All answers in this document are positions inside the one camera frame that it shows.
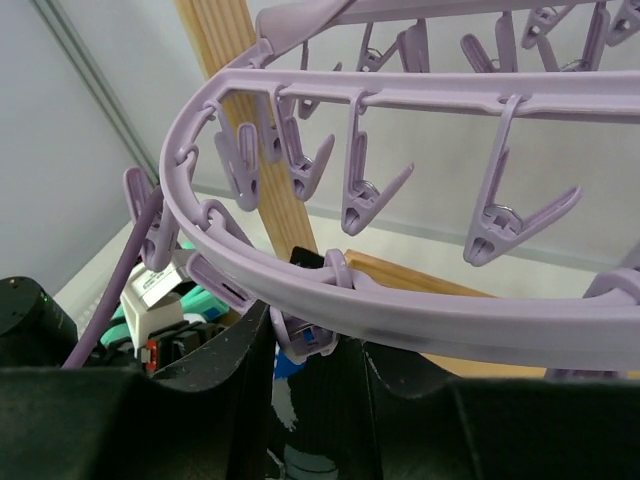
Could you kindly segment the black sport sock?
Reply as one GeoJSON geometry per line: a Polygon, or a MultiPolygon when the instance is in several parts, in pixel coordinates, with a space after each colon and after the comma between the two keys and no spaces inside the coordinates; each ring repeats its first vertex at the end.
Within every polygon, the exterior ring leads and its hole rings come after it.
{"type": "Polygon", "coordinates": [[[380,479],[363,344],[270,308],[268,479],[380,479]]]}

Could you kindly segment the mint green sock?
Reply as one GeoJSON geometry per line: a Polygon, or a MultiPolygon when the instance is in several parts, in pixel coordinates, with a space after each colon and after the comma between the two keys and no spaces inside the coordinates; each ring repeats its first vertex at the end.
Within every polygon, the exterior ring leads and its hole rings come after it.
{"type": "MultiPolygon", "coordinates": [[[[194,246],[190,243],[185,243],[178,249],[193,250],[194,246]]],[[[203,287],[192,282],[191,279],[175,287],[173,291],[181,296],[180,303],[184,310],[183,320],[188,315],[199,315],[206,321],[213,321],[229,312],[229,306],[227,304],[203,287]]],[[[125,337],[131,338],[120,303],[109,321],[100,342],[103,346],[108,346],[125,337]]]]}

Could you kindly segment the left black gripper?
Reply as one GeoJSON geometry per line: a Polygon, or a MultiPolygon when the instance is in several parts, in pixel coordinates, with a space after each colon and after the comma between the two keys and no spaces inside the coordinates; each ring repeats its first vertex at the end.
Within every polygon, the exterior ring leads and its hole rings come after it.
{"type": "MultiPolygon", "coordinates": [[[[151,334],[134,357],[131,338],[97,344],[87,367],[130,367],[149,375],[192,353],[222,331],[219,318],[199,315],[151,334]]],[[[38,282],[28,277],[1,281],[1,366],[60,367],[78,342],[77,325],[38,282]]]]}

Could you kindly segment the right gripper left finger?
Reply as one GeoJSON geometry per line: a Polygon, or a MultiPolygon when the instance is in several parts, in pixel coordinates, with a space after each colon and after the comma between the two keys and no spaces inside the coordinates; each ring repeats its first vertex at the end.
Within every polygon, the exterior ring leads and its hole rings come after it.
{"type": "Polygon", "coordinates": [[[260,479],[275,339],[262,302],[181,360],[1,373],[5,479],[260,479]]]}

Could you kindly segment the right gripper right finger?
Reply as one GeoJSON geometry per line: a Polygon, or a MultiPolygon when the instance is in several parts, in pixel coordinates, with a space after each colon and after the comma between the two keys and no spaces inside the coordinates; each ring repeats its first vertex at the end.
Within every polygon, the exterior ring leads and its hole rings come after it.
{"type": "Polygon", "coordinates": [[[364,423],[359,479],[635,479],[639,385],[602,378],[462,378],[423,356],[339,344],[364,423]]]}

